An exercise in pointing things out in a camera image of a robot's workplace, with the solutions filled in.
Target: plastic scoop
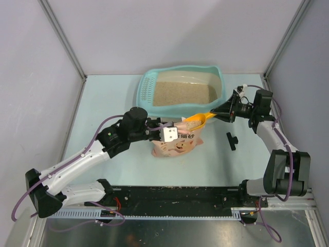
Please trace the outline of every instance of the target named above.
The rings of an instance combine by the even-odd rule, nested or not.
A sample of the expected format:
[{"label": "plastic scoop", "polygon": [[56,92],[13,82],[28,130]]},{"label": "plastic scoop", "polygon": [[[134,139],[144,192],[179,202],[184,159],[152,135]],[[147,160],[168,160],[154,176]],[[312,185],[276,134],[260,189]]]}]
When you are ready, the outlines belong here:
[{"label": "plastic scoop", "polygon": [[184,122],[186,122],[186,121],[201,121],[201,124],[199,126],[193,128],[193,129],[190,129],[190,131],[193,131],[193,130],[197,130],[197,129],[202,128],[206,124],[207,120],[209,118],[214,117],[214,116],[216,116],[216,114],[213,114],[213,113],[210,113],[210,112],[207,112],[207,113],[197,113],[197,114],[195,114],[195,115],[193,115],[191,117],[186,118],[184,120]]}]

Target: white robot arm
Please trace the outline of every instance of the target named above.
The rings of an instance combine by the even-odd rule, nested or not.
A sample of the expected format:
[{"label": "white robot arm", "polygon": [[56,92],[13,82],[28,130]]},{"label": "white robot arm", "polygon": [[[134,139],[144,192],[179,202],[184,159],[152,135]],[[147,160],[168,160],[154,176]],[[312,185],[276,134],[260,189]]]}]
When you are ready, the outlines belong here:
[{"label": "white robot arm", "polygon": [[160,118],[151,120],[144,109],[131,108],[77,154],[41,172],[31,169],[25,174],[28,193],[39,217],[51,216],[64,205],[111,201],[114,191],[105,179],[85,185],[67,185],[91,167],[127,150],[132,142],[169,142],[177,138],[177,128],[172,123],[161,123]]}]

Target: gray wall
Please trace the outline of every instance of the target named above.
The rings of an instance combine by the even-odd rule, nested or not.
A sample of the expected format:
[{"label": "gray wall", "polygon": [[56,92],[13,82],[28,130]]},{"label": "gray wall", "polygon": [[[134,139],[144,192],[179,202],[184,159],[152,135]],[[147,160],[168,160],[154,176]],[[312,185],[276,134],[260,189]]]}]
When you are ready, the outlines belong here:
[{"label": "gray wall", "polygon": [[315,0],[269,82],[288,138],[311,155],[310,184],[329,232],[329,1]]},{"label": "gray wall", "polygon": [[[24,174],[56,164],[81,79],[36,0],[0,3],[0,246]],[[25,200],[19,212],[32,206]]]},{"label": "gray wall", "polygon": [[110,75],[191,63],[261,73],[302,1],[49,2],[86,74]]}]

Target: teal litter box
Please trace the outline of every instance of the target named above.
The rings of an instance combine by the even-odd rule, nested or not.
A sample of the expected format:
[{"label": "teal litter box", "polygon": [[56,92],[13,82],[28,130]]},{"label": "teal litter box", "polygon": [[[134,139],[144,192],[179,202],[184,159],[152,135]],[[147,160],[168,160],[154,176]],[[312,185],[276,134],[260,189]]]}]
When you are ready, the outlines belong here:
[{"label": "teal litter box", "polygon": [[[156,107],[153,106],[153,97],[157,81],[207,84],[215,89],[217,99],[209,104],[185,103]],[[136,105],[144,108],[149,116],[181,118],[209,112],[226,100],[225,84],[220,68],[185,65],[146,72],[139,82]]]}]

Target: pink bag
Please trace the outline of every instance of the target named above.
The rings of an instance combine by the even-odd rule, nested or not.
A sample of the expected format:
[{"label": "pink bag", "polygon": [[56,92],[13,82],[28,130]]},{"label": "pink bag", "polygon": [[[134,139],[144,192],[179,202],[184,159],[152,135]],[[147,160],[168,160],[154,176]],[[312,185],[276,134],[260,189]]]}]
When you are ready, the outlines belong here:
[{"label": "pink bag", "polygon": [[201,124],[200,121],[191,122],[178,122],[174,126],[178,128],[178,139],[169,143],[152,141],[154,149],[152,155],[155,157],[174,157],[192,151],[195,146],[204,143],[200,139],[200,134],[203,128],[189,131]]}]

